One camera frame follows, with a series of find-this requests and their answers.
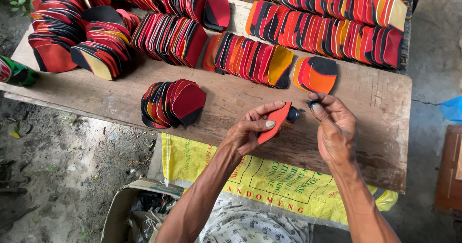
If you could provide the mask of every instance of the right hand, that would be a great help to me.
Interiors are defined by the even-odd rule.
[[[351,163],[355,160],[358,119],[337,97],[324,93],[310,93],[317,100],[311,106],[319,122],[317,140],[319,153],[328,164]]]

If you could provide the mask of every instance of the hand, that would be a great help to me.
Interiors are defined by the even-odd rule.
[[[343,164],[355,159],[358,119],[337,97],[324,93],[310,93],[317,100],[311,106],[313,116],[319,122],[318,147],[327,163]]]
[[[229,129],[222,144],[229,144],[241,157],[260,146],[257,133],[274,128],[276,122],[266,121],[267,114],[283,108],[283,101],[269,102],[247,111],[241,119]]]

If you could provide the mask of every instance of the forearm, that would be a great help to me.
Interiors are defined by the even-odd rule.
[[[209,165],[170,211],[156,242],[194,242],[241,158],[229,145],[220,145]]]
[[[400,242],[380,214],[363,180],[357,162],[328,163],[347,212],[353,242]]]

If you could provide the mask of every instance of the green soda bottle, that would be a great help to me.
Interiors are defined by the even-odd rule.
[[[33,69],[0,55],[0,82],[15,86],[32,86],[38,74]]]

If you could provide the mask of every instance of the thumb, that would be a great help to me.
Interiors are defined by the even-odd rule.
[[[261,132],[261,131],[267,131],[276,125],[275,121],[266,121],[266,120],[260,120],[260,121],[239,121],[238,123],[238,128],[241,131],[256,131],[256,132]]]
[[[312,104],[310,109],[325,134],[337,131],[337,125],[332,122],[326,110],[319,103]]]

